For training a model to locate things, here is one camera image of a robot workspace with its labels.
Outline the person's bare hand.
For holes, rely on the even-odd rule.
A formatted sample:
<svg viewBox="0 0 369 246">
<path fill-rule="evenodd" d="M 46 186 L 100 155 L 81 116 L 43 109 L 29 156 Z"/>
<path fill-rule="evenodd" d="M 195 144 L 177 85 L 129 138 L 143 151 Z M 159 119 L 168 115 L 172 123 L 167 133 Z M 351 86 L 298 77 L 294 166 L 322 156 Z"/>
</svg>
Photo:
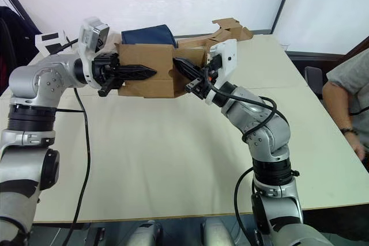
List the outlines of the person's bare hand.
<svg viewBox="0 0 369 246">
<path fill-rule="evenodd" d="M 366 161 L 366 150 L 364 148 L 364 146 L 360 143 L 360 142 L 353 142 L 351 144 L 352 149 L 354 150 L 355 154 L 357 155 L 357 157 L 359 158 L 359 160 L 362 163 L 365 163 Z"/>
</svg>

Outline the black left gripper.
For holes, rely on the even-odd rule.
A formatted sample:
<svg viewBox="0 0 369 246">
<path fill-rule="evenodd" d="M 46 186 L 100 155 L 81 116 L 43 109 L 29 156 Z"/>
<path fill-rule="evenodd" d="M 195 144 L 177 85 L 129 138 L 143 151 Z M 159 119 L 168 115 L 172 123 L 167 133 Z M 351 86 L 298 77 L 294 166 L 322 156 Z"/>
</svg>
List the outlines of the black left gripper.
<svg viewBox="0 0 369 246">
<path fill-rule="evenodd" d="M 104 52 L 92 61 L 93 79 L 101 86 L 100 97 L 106 97 L 111 90 L 118 90 L 124 81 L 142 81 L 156 75 L 157 71 L 144 65 L 120 65 L 116 52 Z"/>
</svg>

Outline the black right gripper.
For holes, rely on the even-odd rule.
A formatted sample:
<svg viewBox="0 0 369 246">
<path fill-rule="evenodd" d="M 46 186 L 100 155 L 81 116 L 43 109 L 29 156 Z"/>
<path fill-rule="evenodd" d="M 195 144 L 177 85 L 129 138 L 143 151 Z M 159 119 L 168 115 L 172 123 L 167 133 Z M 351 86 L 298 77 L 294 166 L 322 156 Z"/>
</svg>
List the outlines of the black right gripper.
<svg viewBox="0 0 369 246">
<path fill-rule="evenodd" d="M 210 63 L 203 68 L 193 64 L 187 58 L 176 57 L 173 63 L 178 72 L 186 77 L 190 82 L 185 86 L 187 93 L 194 93 L 198 98 L 205 99 L 211 90 L 209 84 L 214 84 L 218 77 L 218 70 L 222 67 L 222 57 L 220 54 L 214 56 Z"/>
</svg>

